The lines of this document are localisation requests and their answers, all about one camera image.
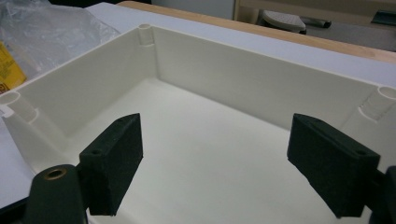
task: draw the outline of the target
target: wooden table edge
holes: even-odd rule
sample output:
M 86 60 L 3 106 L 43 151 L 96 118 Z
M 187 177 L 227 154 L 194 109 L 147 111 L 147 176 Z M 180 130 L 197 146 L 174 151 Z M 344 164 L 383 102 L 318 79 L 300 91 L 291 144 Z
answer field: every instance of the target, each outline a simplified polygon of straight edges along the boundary
M 216 25 L 237 31 L 247 32 L 255 35 L 263 35 L 292 43 L 302 44 L 314 48 L 331 50 L 348 55 L 358 56 L 362 58 L 377 60 L 386 63 L 396 63 L 396 52 L 386 51 L 382 49 L 372 49 L 363 46 L 323 39 L 308 35 L 299 35 L 291 32 L 280 31 L 276 29 L 261 27 L 258 25 L 243 23 L 240 21 L 225 20 L 222 18 L 206 16 L 202 14 L 192 13 L 188 11 L 159 7 L 134 1 L 124 1 L 117 4 L 122 7 L 129 7 L 138 10 L 153 12 L 175 18 L 185 19 L 189 21 L 198 21 L 206 24 Z

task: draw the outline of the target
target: plastic box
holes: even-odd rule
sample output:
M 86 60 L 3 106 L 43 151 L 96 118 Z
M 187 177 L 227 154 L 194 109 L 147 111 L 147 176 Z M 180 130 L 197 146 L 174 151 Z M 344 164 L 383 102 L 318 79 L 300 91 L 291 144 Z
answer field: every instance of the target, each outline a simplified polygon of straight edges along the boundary
M 147 24 L 0 97 L 35 172 L 78 163 L 140 113 L 145 158 L 115 217 L 92 223 L 362 223 L 332 214 L 287 160 L 293 113 L 396 158 L 396 90 Z

